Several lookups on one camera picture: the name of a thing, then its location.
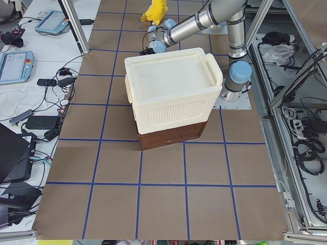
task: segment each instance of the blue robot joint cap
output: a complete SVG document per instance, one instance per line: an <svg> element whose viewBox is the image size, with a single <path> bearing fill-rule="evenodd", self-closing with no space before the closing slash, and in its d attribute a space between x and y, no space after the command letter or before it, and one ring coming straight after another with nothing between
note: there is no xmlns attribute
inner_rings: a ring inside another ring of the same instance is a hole
<svg viewBox="0 0 327 245"><path fill-rule="evenodd" d="M242 60L235 62L229 70L230 78L238 84L244 84L249 81L251 74L252 67L249 63Z"/></svg>

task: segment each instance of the yellow object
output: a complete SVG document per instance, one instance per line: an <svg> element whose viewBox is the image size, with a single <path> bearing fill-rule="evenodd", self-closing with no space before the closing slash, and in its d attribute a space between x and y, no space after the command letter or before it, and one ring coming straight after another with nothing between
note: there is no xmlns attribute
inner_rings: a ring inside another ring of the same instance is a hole
<svg viewBox="0 0 327 245"><path fill-rule="evenodd" d="M37 245L73 245L73 240L39 240Z"/></svg>
<svg viewBox="0 0 327 245"><path fill-rule="evenodd" d="M160 21L165 16L168 11L166 0L152 0L147 12L145 12L141 17L141 22L148 20L154 21L156 26L160 24Z"/></svg>

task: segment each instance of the tablet screen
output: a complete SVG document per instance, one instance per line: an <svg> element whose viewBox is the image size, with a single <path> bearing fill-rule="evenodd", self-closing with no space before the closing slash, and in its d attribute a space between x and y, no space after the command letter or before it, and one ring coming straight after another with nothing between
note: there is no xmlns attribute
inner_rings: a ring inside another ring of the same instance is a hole
<svg viewBox="0 0 327 245"><path fill-rule="evenodd" d="M53 12L42 22L38 28L48 31L55 31L58 26L61 25L64 18L65 16L63 13Z"/></svg>
<svg viewBox="0 0 327 245"><path fill-rule="evenodd" d="M27 53L5 55L0 71L0 82L13 81L21 78Z"/></svg>

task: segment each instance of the yellow rubber duck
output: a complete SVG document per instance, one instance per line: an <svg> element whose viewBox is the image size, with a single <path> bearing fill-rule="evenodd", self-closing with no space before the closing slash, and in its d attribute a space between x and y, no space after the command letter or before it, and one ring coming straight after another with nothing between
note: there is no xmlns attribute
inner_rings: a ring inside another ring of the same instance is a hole
<svg viewBox="0 0 327 245"><path fill-rule="evenodd" d="M158 26L167 11L168 8L166 0L152 0L152 4L150 5L148 11L142 15L141 22L145 20L153 21L155 22L155 25Z"/></svg>

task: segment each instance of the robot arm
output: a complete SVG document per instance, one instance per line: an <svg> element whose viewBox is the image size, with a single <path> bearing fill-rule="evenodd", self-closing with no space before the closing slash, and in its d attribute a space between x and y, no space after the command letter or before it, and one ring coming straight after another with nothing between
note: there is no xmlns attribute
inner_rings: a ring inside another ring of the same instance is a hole
<svg viewBox="0 0 327 245"><path fill-rule="evenodd" d="M159 26L149 28L149 48L153 53L163 53L168 47L192 36L193 34L227 21L229 52L231 58L246 55L244 35L244 7L246 0L213 0L199 12L179 24L172 19Z"/></svg>

